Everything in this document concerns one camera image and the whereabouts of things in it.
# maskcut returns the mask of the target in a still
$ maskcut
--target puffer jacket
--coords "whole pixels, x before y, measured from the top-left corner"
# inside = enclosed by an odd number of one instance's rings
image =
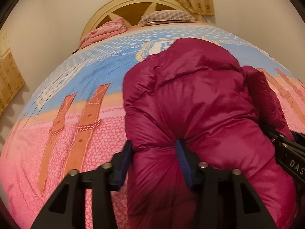
[[[263,73],[240,67],[211,42],[178,39],[126,74],[123,98],[126,136],[135,153],[128,170],[132,229],[191,228],[198,197],[185,185],[177,139],[214,168],[240,169],[277,227],[291,225],[293,179],[276,164],[258,123],[293,138]]]

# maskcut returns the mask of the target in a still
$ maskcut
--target bed sheet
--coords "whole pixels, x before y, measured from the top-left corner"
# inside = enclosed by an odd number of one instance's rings
[[[290,129],[305,131],[305,89],[269,54],[224,30],[179,23],[144,27],[88,46],[55,69],[32,95],[7,138],[0,158],[0,181],[9,210],[29,229],[70,169],[97,168],[126,140],[122,99],[125,73],[176,39],[200,38],[222,46],[241,66],[265,72]],[[129,228],[126,184],[112,194],[119,228]],[[86,228],[92,229],[91,192],[86,195]]]

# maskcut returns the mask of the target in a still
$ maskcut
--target metal bolt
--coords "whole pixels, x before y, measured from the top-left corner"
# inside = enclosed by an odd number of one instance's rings
[[[112,163],[104,163],[103,168],[104,169],[110,169],[112,167]]]
[[[69,175],[70,176],[76,176],[78,174],[78,170],[77,169],[73,169],[72,171],[70,171]]]
[[[200,162],[200,163],[198,164],[198,166],[199,166],[200,168],[207,168],[209,165],[208,165],[206,162]]]
[[[234,170],[232,170],[232,173],[234,174],[234,175],[240,175],[242,172],[240,171],[240,169],[234,169]]]

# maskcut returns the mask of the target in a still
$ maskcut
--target brown belt print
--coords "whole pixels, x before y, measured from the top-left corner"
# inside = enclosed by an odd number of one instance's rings
[[[83,160],[85,158],[93,130],[101,123],[101,120],[98,120],[100,108],[109,86],[110,84],[98,86],[91,100],[84,108],[83,115],[81,116],[78,124],[71,151],[64,168],[64,177],[69,173],[70,170],[77,169],[80,171],[82,168]]]
[[[301,93],[301,91],[290,81],[290,79],[279,69],[275,69],[277,73],[293,88],[294,92],[301,98],[303,102],[305,102],[305,97]]]
[[[40,191],[40,193],[42,193],[45,189],[45,180],[48,175],[48,166],[53,152],[53,148],[54,145],[56,144],[60,132],[64,129],[65,116],[75,96],[76,93],[72,95],[67,95],[65,97],[63,103],[60,106],[58,114],[55,120],[53,121],[53,127],[49,131],[49,139],[45,147],[45,151],[43,153],[42,161],[40,164],[39,177],[38,177],[38,190]]]
[[[305,125],[305,116],[301,111],[300,107],[296,103],[295,99],[291,96],[290,92],[284,89],[265,69],[258,68],[259,71],[262,71],[265,74],[266,79],[275,87],[279,92],[281,97],[285,98],[289,105],[293,108],[297,116],[300,118],[302,123]]]

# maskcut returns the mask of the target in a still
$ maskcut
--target wooden headboard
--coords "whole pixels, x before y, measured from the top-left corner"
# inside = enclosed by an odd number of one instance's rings
[[[102,6],[88,21],[80,38],[104,23],[123,17],[130,26],[138,24],[141,16],[159,10],[185,10],[175,0],[111,0]],[[204,21],[200,15],[192,14],[198,21]]]

